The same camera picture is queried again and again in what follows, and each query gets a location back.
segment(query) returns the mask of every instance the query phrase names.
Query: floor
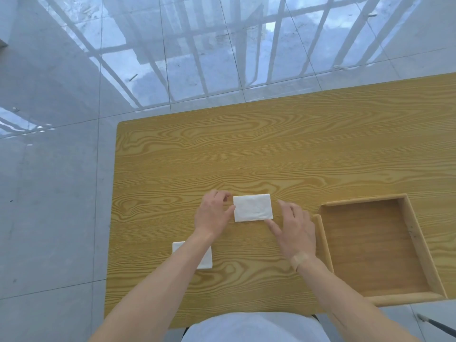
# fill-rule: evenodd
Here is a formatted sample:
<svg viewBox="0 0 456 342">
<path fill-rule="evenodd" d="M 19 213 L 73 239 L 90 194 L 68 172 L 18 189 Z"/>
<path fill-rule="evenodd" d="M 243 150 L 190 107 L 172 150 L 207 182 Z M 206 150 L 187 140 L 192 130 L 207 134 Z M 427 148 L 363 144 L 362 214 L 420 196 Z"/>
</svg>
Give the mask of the floor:
<svg viewBox="0 0 456 342">
<path fill-rule="evenodd" d="M 102 322 L 119 121 L 454 72 L 455 8 L 456 0 L 19 0 L 0 51 L 5 341 L 86 341 Z M 453 340 L 414 313 L 456 328 L 455 311 L 454 300 L 385 309 L 427 342 Z"/>
</svg>

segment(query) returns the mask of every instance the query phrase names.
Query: tissue paper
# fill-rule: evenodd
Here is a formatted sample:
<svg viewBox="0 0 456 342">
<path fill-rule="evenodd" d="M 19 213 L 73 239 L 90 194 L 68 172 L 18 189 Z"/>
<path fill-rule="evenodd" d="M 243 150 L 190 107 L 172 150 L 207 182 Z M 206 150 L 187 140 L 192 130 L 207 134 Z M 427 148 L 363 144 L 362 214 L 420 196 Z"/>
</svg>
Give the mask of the tissue paper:
<svg viewBox="0 0 456 342">
<path fill-rule="evenodd" d="M 185 241 L 173 242 L 172 243 L 172 252 L 174 253 L 179 247 L 184 244 Z M 202 257 L 200 264 L 197 267 L 197 270 L 201 269 L 212 269 L 212 248 L 209 246 L 209 249 Z"/>
<path fill-rule="evenodd" d="M 271 196 L 269 194 L 235 195 L 233 204 L 235 222 L 262 221 L 272 219 Z"/>
</svg>

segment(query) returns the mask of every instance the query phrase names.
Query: wooden table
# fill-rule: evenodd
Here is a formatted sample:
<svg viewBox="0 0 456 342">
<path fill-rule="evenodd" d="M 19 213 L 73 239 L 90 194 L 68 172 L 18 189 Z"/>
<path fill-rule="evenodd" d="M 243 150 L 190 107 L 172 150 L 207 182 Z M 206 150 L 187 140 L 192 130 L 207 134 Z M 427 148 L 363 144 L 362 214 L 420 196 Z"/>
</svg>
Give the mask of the wooden table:
<svg viewBox="0 0 456 342">
<path fill-rule="evenodd" d="M 456 74 L 122 122 L 117 129 L 107 315 L 193 230 L 202 195 L 327 201 L 407 193 L 456 297 Z M 320 310 L 263 222 L 230 222 L 171 328 L 237 311 Z"/>
</svg>

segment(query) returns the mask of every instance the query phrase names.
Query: right hand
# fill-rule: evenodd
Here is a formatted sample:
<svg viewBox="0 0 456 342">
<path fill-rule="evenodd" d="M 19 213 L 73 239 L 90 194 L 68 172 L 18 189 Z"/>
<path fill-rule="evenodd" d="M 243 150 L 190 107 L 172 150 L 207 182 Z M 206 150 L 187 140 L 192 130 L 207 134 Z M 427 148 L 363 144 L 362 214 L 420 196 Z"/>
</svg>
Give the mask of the right hand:
<svg viewBox="0 0 456 342">
<path fill-rule="evenodd" d="M 272 220 L 265 220 L 272 234 L 275 235 L 282 254 L 290 260 L 299 252 L 305 252 L 309 258 L 315 258 L 315 224 L 309 212 L 302 211 L 299 205 L 278 201 L 282 208 L 283 228 Z"/>
</svg>

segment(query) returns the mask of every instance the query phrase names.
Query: white napkin on table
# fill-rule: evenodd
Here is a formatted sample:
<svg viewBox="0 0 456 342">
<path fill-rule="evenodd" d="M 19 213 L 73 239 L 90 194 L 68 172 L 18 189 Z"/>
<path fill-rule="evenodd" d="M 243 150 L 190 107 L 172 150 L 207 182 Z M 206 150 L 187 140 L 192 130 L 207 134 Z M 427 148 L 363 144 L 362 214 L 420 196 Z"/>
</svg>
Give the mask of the white napkin on table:
<svg viewBox="0 0 456 342">
<path fill-rule="evenodd" d="M 271 196 L 269 194 L 235 195 L 233 204 L 235 222 L 262 221 L 272 219 Z"/>
</svg>

